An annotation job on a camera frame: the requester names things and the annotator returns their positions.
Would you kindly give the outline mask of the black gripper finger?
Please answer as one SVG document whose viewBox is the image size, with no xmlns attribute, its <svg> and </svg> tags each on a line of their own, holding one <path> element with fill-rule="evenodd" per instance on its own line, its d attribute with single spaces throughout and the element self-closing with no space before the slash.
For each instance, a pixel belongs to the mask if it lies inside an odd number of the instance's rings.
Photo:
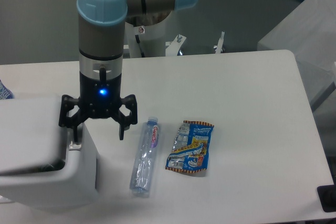
<svg viewBox="0 0 336 224">
<path fill-rule="evenodd" d="M 78 107 L 77 112 L 69 116 L 69 112 L 72 111 L 75 106 Z M 74 142 L 79 142 L 78 126 L 89 118 L 90 113 L 91 107 L 84 104 L 82 98 L 73 98 L 64 94 L 61 97 L 59 126 L 72 129 Z"/>
<path fill-rule="evenodd" d="M 124 115 L 120 108 L 125 106 L 129 110 L 128 115 Z M 130 128 L 130 125 L 138 123 L 138 106 L 134 94 L 130 94 L 125 98 L 118 98 L 115 103 L 110 106 L 110 117 L 119 124 L 119 140 L 124 139 L 124 132 Z"/>
</svg>

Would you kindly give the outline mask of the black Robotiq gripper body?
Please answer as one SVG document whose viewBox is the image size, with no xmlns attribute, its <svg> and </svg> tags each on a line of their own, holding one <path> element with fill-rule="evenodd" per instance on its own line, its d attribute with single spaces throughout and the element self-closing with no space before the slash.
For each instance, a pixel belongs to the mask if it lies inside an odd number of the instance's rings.
<svg viewBox="0 0 336 224">
<path fill-rule="evenodd" d="M 80 74 L 79 111 L 81 116 L 106 119 L 119 114 L 121 76 L 101 83 Z"/>
</svg>

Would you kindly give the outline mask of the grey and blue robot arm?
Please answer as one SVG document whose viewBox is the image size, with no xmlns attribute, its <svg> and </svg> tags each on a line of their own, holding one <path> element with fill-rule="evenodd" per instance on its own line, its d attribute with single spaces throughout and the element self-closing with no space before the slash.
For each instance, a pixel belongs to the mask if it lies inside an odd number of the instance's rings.
<svg viewBox="0 0 336 224">
<path fill-rule="evenodd" d="M 77 0 L 80 94 L 61 98 L 59 125 L 73 132 L 87 119 L 112 118 L 119 137 L 138 122 L 137 100 L 120 96 L 125 20 L 195 6 L 197 0 Z"/>
</svg>

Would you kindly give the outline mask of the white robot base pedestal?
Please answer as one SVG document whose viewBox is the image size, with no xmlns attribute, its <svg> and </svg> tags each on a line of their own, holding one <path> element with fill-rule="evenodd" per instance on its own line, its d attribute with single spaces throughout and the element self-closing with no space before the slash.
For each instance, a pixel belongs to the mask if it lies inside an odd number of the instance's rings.
<svg viewBox="0 0 336 224">
<path fill-rule="evenodd" d="M 165 34 L 172 11 L 128 17 L 125 38 L 130 58 L 165 56 Z"/>
</svg>

